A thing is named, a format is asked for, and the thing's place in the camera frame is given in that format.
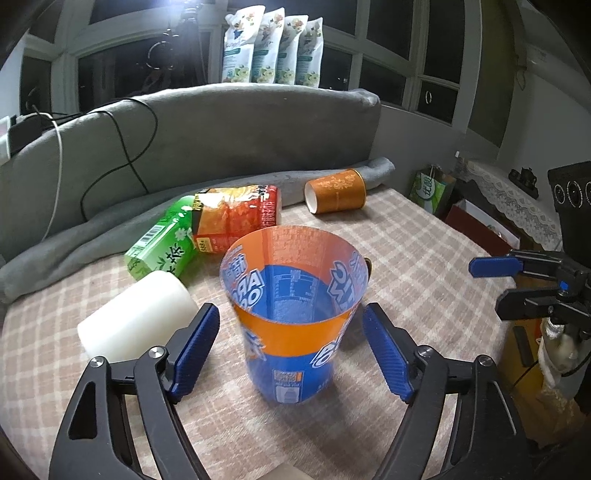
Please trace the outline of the blue orange plastic cup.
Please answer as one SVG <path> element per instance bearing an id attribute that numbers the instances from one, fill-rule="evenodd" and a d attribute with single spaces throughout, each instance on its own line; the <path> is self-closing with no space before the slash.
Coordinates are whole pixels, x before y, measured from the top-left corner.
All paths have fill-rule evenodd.
<path id="1" fill-rule="evenodd" d="M 369 279 L 356 247 L 313 227 L 267 227 L 229 247 L 221 283 L 242 328 L 249 377 L 266 400 L 301 403 L 331 383 Z"/>

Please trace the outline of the orange paper cup far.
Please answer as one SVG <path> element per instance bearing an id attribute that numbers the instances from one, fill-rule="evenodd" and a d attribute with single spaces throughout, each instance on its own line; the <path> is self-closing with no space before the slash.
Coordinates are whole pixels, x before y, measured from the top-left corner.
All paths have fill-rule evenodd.
<path id="1" fill-rule="evenodd" d="M 355 169 L 311 180 L 304 185 L 304 201 L 314 215 L 359 210 L 365 206 L 366 200 L 365 181 Z"/>

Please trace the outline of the red cardboard box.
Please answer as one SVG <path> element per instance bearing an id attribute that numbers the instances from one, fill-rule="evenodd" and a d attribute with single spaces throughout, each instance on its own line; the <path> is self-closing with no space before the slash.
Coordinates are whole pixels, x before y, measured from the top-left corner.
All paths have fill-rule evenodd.
<path id="1" fill-rule="evenodd" d="M 491 256 L 502 256 L 511 250 L 520 249 L 521 241 L 518 236 L 466 199 L 451 207 L 445 221 Z"/>

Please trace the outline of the lace table cover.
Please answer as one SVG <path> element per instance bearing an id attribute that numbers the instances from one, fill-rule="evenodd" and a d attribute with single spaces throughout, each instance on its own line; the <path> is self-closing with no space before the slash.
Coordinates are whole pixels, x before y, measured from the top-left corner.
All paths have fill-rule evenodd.
<path id="1" fill-rule="evenodd" d="M 558 215 L 513 184 L 507 174 L 474 160 L 458 161 L 457 168 L 466 181 L 474 180 L 487 201 L 535 243 L 547 251 L 561 249 Z"/>

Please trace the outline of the green paper bag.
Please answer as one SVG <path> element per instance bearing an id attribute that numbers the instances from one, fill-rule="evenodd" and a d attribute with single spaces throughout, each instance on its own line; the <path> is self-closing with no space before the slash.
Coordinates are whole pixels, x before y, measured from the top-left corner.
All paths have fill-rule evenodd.
<path id="1" fill-rule="evenodd" d="M 456 178 L 437 165 L 416 172 L 409 198 L 428 213 L 440 216 L 454 190 Z"/>

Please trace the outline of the white paper roll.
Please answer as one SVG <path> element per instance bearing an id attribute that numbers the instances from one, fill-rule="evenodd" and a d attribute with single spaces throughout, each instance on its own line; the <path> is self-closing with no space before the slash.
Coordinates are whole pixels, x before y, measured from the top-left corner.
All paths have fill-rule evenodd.
<path id="1" fill-rule="evenodd" d="M 188 326 L 198 307 L 174 275 L 155 271 L 108 301 L 77 325 L 88 357 L 115 363 L 140 357 L 163 346 Z"/>

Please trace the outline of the green tea carton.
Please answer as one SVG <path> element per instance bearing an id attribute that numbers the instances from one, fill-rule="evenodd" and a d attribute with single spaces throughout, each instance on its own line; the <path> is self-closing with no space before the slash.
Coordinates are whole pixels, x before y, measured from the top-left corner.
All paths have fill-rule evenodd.
<path id="1" fill-rule="evenodd" d="M 177 200 L 124 254 L 128 273 L 138 281 L 154 271 L 179 277 L 197 254 L 192 241 L 193 195 Z"/>

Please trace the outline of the grey blanket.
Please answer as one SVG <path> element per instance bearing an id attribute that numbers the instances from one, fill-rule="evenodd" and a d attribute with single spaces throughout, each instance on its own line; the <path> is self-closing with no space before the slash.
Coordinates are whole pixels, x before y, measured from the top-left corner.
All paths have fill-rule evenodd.
<path id="1" fill-rule="evenodd" d="M 368 188 L 394 173 L 370 150 L 377 95 L 211 84 L 120 101 L 48 131 L 1 169 L 1 300 L 127 250 L 178 198 L 271 184 L 283 203 L 348 168 Z"/>

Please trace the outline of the white refill pouch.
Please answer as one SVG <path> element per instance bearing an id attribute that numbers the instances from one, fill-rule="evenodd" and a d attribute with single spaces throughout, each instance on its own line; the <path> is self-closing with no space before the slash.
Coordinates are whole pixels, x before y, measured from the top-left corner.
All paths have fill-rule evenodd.
<path id="1" fill-rule="evenodd" d="M 276 61 L 283 37 L 284 8 L 266 12 L 259 26 L 252 56 L 252 83 L 273 84 L 276 79 Z"/>
<path id="2" fill-rule="evenodd" d="M 301 33 L 297 50 L 297 71 L 295 83 L 301 86 L 318 88 L 321 80 L 322 54 L 324 54 L 324 18 L 308 20 Z"/>
<path id="3" fill-rule="evenodd" d="M 297 70 L 297 51 L 301 33 L 308 23 L 308 15 L 293 15 L 284 18 L 283 35 L 280 39 L 276 60 L 276 84 L 294 85 Z"/>
<path id="4" fill-rule="evenodd" d="M 225 16 L 228 29 L 224 34 L 221 68 L 223 83 L 249 83 L 256 37 L 266 7 L 253 5 Z"/>

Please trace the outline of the black power adapter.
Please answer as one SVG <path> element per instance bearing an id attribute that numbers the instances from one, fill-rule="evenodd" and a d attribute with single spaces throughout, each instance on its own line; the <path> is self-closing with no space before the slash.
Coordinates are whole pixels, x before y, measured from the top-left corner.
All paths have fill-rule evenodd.
<path id="1" fill-rule="evenodd" d="M 15 119 L 8 130 L 8 151 L 11 157 L 39 138 L 48 125 L 48 120 L 38 114 Z"/>

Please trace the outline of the black tripod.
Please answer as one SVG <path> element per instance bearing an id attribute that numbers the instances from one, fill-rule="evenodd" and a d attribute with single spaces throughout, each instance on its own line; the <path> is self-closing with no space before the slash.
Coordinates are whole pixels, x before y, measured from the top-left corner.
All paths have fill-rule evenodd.
<path id="1" fill-rule="evenodd" d="M 146 67 L 162 87 L 187 88 L 207 83 L 204 47 L 199 28 L 199 1 L 181 1 L 178 23 L 168 25 L 161 39 L 147 51 Z"/>

